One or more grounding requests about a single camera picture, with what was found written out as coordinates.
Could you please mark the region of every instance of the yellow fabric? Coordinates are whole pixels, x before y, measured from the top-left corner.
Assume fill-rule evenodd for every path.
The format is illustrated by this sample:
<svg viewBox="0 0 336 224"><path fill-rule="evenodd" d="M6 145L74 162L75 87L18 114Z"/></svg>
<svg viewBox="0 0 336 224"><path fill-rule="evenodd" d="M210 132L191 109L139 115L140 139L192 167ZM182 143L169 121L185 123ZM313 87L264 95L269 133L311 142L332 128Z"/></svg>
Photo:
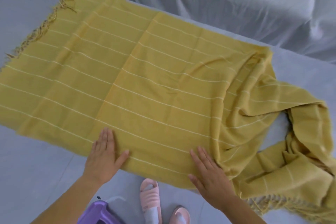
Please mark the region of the yellow fabric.
<svg viewBox="0 0 336 224"><path fill-rule="evenodd" d="M269 48L125 0L61 1L76 12L58 7L2 69L1 124L82 155L112 128L126 171L181 188L204 146L261 213L290 202L335 220L328 109L275 79ZM286 140L258 152L284 110Z"/></svg>

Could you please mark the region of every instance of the forearm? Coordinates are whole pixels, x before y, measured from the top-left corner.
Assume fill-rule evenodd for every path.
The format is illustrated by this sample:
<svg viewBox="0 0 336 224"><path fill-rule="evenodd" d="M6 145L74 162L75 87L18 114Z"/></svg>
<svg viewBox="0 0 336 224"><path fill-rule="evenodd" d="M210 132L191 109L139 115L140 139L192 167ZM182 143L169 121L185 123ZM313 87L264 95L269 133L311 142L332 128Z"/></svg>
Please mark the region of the forearm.
<svg viewBox="0 0 336 224"><path fill-rule="evenodd" d="M266 224L250 206L239 197L233 197L220 209L232 224Z"/></svg>
<svg viewBox="0 0 336 224"><path fill-rule="evenodd" d="M98 191L100 184L80 177L31 224L75 224Z"/></svg>

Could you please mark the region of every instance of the purple handle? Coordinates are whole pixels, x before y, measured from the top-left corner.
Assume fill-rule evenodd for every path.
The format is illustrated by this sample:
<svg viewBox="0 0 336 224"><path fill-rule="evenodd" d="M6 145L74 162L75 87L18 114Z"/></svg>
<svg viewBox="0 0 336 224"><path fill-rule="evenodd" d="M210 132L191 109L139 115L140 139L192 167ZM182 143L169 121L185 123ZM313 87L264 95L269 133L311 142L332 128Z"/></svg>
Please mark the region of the purple handle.
<svg viewBox="0 0 336 224"><path fill-rule="evenodd" d="M98 200L93 202L78 219L77 224L97 224L99 220L105 224L122 224L107 210L107 202Z"/></svg>

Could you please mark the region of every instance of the pink slipper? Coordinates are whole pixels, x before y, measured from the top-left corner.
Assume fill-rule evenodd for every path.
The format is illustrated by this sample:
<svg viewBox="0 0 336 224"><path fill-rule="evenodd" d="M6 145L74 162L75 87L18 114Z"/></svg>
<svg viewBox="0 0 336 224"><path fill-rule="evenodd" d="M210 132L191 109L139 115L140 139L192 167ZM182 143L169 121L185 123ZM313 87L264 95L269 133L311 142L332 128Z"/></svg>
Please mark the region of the pink slipper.
<svg viewBox="0 0 336 224"><path fill-rule="evenodd" d="M180 224L180 221L176 216L177 213L180 213L182 215L182 217L185 219L186 224L190 224L190 214L188 210L180 206L176 208L173 214L171 215L169 224Z"/></svg>
<svg viewBox="0 0 336 224"><path fill-rule="evenodd" d="M147 191L144 191L144 189L149 184L152 184L154 188L150 189L150 190L147 190ZM149 208L157 207L159 224L162 224L159 185L158 185L157 181L154 181L152 179L145 179L141 183L141 186L140 186L140 202L141 202L143 212L145 212Z"/></svg>

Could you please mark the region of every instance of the person's left hand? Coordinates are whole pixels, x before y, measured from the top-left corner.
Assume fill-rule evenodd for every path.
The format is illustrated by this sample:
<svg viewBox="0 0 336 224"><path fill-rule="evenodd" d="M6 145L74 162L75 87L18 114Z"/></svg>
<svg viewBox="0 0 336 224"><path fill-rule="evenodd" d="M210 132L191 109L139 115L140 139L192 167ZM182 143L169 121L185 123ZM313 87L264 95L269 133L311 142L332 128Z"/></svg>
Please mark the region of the person's left hand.
<svg viewBox="0 0 336 224"><path fill-rule="evenodd" d="M104 128L99 139L92 144L82 177L101 186L112 179L127 160L128 154L129 150L126 150L115 160L114 135L110 129Z"/></svg>

